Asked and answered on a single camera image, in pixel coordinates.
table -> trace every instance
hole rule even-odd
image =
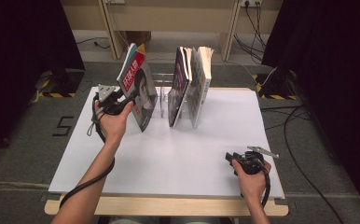
[[[48,190],[51,193],[70,191],[102,147],[97,133],[86,136],[96,90],[92,88],[63,153]],[[157,116],[164,108],[156,106],[159,112],[154,113],[143,133],[132,115],[128,118],[127,132],[116,154],[116,167],[106,179],[95,214],[248,216],[225,153],[243,153],[248,145],[269,149],[256,93],[210,89],[198,129],[192,128],[189,119],[180,119],[175,128],[170,128],[166,118]],[[276,166],[271,157],[265,160],[272,165],[267,215],[285,216],[288,206],[280,204],[284,193]],[[60,199],[48,200],[46,213],[56,214],[59,202]]]
[[[241,7],[240,0],[126,0],[124,5],[98,1],[115,59],[126,46],[125,31],[162,31],[217,33],[226,61]]]

floor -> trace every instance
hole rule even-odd
[[[76,41],[82,42],[78,47],[87,69],[76,97],[38,99],[8,137],[9,146],[0,148],[0,224],[51,221],[52,217],[44,213],[47,189],[71,134],[53,137],[58,132],[58,118],[69,116],[65,125],[74,126],[90,86],[109,81],[105,74],[118,69],[123,62],[123,58],[114,60],[110,49],[104,48],[108,46],[105,32],[74,31],[74,34]],[[249,46],[253,42],[252,35],[240,38]],[[103,48],[96,47],[95,41]],[[222,62],[215,34],[178,33],[152,33],[146,44],[152,70],[170,72],[177,46],[215,49],[212,60],[215,87],[247,87],[255,91],[252,75],[272,70],[255,63],[236,42],[232,44],[229,61]],[[296,100],[259,99],[259,104],[270,148],[281,155],[275,164],[290,209],[285,217],[271,217],[271,222],[340,223],[340,218],[344,223],[360,223],[360,196],[343,167],[331,158],[308,109],[301,107],[286,122],[294,106],[302,104],[300,96]],[[251,221],[241,217],[240,223]]]

hand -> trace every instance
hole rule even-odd
[[[128,102],[122,112],[117,116],[105,115],[101,112],[97,115],[104,137],[107,142],[119,142],[126,130],[127,117],[131,113],[133,102]],[[99,101],[95,102],[95,111],[99,109]]]
[[[232,166],[238,173],[239,187],[246,201],[248,203],[261,203],[262,193],[266,185],[264,173],[260,171],[255,175],[248,175],[236,160],[232,160]],[[270,171],[271,166],[267,161],[264,161],[264,167],[268,172]]]

forearm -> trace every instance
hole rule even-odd
[[[247,206],[254,224],[269,224],[270,220],[265,214],[264,208],[259,200],[246,200]]]
[[[78,186],[102,174],[111,164],[119,146],[119,141],[104,144],[88,171],[78,182]],[[86,187],[70,197],[52,223],[90,223],[99,202],[106,177]]]

wall outlet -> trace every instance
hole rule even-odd
[[[249,1],[249,7],[258,7],[258,4],[261,7],[262,5],[262,0],[242,0],[241,7],[245,7],[246,1]]]

